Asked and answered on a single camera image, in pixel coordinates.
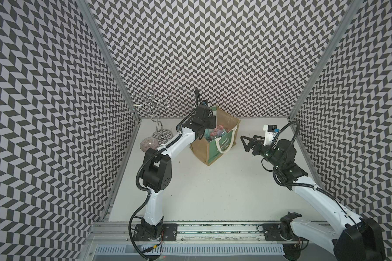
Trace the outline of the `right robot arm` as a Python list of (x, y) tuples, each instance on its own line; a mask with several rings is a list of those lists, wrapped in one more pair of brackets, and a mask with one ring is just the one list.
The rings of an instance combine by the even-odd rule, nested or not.
[(294, 143), (299, 128), (298, 121), (289, 122), (280, 130), (266, 125), (263, 137), (241, 137), (246, 152), (261, 156), (273, 166), (270, 173), (279, 186), (306, 200), (330, 225), (325, 228), (299, 213), (288, 213), (280, 220), (280, 237), (286, 241), (296, 237), (307, 239), (339, 261), (384, 261), (385, 247), (379, 223), (343, 206), (296, 164)]

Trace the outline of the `green hourglass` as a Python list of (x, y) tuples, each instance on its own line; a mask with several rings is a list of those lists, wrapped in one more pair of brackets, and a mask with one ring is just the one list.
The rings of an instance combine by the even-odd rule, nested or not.
[(212, 133), (213, 131), (214, 131), (214, 129), (211, 129), (211, 128), (205, 129), (205, 131), (204, 131), (204, 138), (205, 138), (206, 140), (211, 140), (211, 137), (212, 137), (211, 133)]

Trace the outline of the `green canvas Christmas bag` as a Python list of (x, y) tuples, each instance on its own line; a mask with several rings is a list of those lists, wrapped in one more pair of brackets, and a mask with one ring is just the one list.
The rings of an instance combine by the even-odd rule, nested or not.
[(216, 128), (221, 129), (221, 134), (210, 136), (207, 140), (207, 131), (202, 139), (197, 139), (191, 143), (190, 148), (193, 154), (205, 165), (212, 165), (222, 155), (229, 152), (236, 145), (238, 128), (240, 120), (229, 113), (225, 112), (218, 106), (211, 108), (216, 116)]

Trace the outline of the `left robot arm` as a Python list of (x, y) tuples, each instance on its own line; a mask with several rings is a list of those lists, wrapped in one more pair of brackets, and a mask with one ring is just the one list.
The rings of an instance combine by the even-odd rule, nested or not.
[(176, 126), (177, 135), (157, 149), (148, 149), (136, 175), (136, 186), (147, 193), (144, 203), (132, 214), (128, 232), (131, 240), (158, 240), (163, 238), (163, 191), (172, 180), (173, 159), (191, 143), (203, 138), (205, 130), (214, 128), (216, 116), (202, 101), (195, 89), (194, 109)]

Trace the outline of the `pink hourglass front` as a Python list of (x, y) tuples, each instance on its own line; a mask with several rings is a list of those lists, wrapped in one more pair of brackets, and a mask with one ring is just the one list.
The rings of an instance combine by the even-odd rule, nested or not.
[(217, 139), (219, 137), (222, 137), (228, 133), (228, 129), (223, 127), (222, 125), (218, 125), (212, 132), (211, 132), (211, 137), (214, 139)]

